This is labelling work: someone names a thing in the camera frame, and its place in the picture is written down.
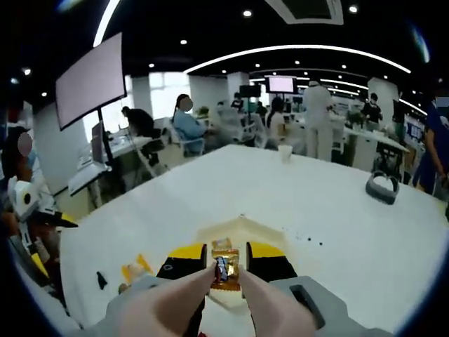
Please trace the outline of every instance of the curved ceiling light strip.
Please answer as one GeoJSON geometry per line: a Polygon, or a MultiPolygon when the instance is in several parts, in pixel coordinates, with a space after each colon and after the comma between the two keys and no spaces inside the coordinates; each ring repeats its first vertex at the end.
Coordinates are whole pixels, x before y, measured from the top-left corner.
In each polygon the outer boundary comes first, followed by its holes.
{"type": "Polygon", "coordinates": [[[93,48],[102,43],[103,37],[105,37],[106,28],[112,18],[112,14],[114,14],[115,9],[119,5],[119,2],[120,0],[109,0],[105,12],[101,18],[100,25],[98,26],[95,40],[93,40],[93,48]]]}
{"type": "Polygon", "coordinates": [[[377,56],[377,55],[374,55],[371,53],[366,53],[365,51],[358,51],[356,49],[350,49],[350,48],[345,48],[345,47],[324,46],[324,45],[320,45],[320,44],[288,44],[285,46],[271,46],[271,47],[249,49],[247,51],[239,51],[238,53],[232,53],[232,54],[229,54],[226,56],[222,56],[221,58],[215,58],[208,62],[201,63],[200,65],[196,65],[195,67],[185,70],[184,73],[189,74],[190,72],[207,67],[208,65],[213,65],[215,63],[229,60],[231,58],[237,58],[239,56],[250,55],[250,54],[255,54],[255,53],[262,53],[264,51],[282,51],[285,49],[325,49],[328,51],[343,51],[345,53],[357,54],[357,55],[361,55],[361,56],[366,56],[368,58],[372,58],[374,60],[379,60],[383,63],[387,63],[388,65],[392,65],[393,67],[396,67],[396,68],[402,70],[403,72],[406,72],[407,74],[410,74],[412,72],[411,70],[403,67],[402,65],[399,65],[399,64],[397,64],[393,61],[390,61],[386,58],[383,58],[381,56],[377,56]]]}

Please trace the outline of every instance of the man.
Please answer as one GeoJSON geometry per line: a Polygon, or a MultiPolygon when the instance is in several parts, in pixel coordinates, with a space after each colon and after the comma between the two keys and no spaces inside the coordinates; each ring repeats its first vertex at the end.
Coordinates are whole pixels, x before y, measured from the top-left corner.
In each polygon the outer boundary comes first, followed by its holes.
{"type": "Polygon", "coordinates": [[[328,89],[312,79],[304,91],[303,104],[307,110],[307,156],[331,161],[333,131],[329,110],[332,109],[332,96],[328,89]]]}
{"type": "Polygon", "coordinates": [[[383,120],[382,111],[380,110],[379,105],[377,105],[378,96],[376,93],[371,94],[371,99],[369,103],[366,103],[362,109],[362,114],[366,116],[368,121],[373,123],[379,123],[379,121],[383,120]]]}
{"type": "Polygon", "coordinates": [[[413,177],[413,185],[427,194],[434,193],[436,179],[448,187],[449,114],[444,106],[437,107],[436,101],[442,100],[442,105],[447,105],[449,93],[438,92],[436,96],[427,108],[426,152],[413,177]]]}
{"type": "MultiPolygon", "coordinates": [[[[130,109],[129,107],[123,107],[121,110],[123,115],[128,119],[130,133],[134,136],[151,137],[157,139],[161,137],[161,129],[154,128],[153,118],[142,109],[130,109]]],[[[148,164],[155,166],[159,164],[159,156],[154,149],[154,143],[151,142],[142,148],[143,155],[148,158],[148,164]]]]}

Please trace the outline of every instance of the computer screen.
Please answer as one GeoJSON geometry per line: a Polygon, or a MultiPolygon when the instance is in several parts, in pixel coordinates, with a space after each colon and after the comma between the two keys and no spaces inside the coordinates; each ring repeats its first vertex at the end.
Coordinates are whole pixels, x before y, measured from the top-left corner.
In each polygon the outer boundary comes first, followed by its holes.
{"type": "Polygon", "coordinates": [[[98,123],[92,128],[92,161],[97,163],[104,163],[103,157],[103,125],[98,123]]]}
{"type": "Polygon", "coordinates": [[[56,81],[60,129],[125,94],[120,33],[85,54],[56,81]]]}

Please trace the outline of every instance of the window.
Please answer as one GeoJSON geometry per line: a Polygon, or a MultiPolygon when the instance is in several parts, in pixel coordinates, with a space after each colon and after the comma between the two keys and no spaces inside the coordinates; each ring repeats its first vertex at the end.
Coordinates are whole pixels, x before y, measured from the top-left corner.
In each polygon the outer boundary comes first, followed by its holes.
{"type": "MultiPolygon", "coordinates": [[[[111,104],[102,107],[103,124],[105,125],[105,130],[112,133],[117,132],[121,128],[128,127],[128,120],[121,113],[121,109],[124,106],[130,108],[134,107],[133,100],[133,82],[130,76],[125,76],[125,88],[127,96],[121,100],[117,100],[111,104]]],[[[92,140],[92,128],[98,124],[98,114],[96,112],[91,112],[90,114],[83,117],[84,132],[86,133],[87,141],[92,140]]]]}
{"type": "Polygon", "coordinates": [[[176,98],[190,95],[189,76],[182,72],[154,72],[149,75],[153,119],[172,117],[176,98]]]}

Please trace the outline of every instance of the woman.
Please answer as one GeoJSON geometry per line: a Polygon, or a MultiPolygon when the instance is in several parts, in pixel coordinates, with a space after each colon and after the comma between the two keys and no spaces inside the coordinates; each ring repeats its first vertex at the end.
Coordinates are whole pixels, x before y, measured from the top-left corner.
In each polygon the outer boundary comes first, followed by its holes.
{"type": "Polygon", "coordinates": [[[449,172],[448,115],[437,109],[435,100],[427,109],[425,145],[426,152],[413,177],[413,185],[427,194],[433,194],[436,177],[444,187],[447,187],[449,172]]]}
{"type": "Polygon", "coordinates": [[[198,140],[185,145],[190,153],[197,154],[203,148],[203,136],[207,128],[205,124],[198,122],[192,115],[187,114],[193,108],[193,105],[194,103],[188,95],[184,93],[179,95],[171,122],[182,140],[198,140]]]}

